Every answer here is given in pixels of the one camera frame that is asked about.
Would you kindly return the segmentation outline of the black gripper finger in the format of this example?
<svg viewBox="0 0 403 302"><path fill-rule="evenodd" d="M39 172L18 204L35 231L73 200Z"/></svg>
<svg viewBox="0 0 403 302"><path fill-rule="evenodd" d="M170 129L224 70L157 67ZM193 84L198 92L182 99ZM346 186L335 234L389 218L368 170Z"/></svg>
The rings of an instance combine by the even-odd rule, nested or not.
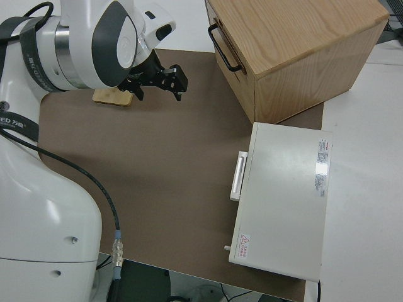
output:
<svg viewBox="0 0 403 302"><path fill-rule="evenodd" d="M142 101L144 99L144 92L139 83L134 79L126 78L118 85L118 89L122 92L128 91L129 93L134 94L139 101Z"/></svg>
<svg viewBox="0 0 403 302"><path fill-rule="evenodd" d="M178 64L171 66L173 72L169 76L170 89L177 101L181 101L182 95L188 90L188 78Z"/></svg>

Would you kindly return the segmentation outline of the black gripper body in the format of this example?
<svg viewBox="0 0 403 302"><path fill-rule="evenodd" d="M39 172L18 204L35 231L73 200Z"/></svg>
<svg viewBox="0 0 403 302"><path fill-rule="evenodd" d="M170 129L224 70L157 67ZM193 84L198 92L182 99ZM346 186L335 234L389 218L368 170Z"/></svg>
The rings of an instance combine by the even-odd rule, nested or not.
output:
<svg viewBox="0 0 403 302"><path fill-rule="evenodd" d="M164 69L156 51L153 50L141 64L130 69L127 78L134 79L140 86L156 86L170 91L170 87L162 83L166 78L162 74Z"/></svg>

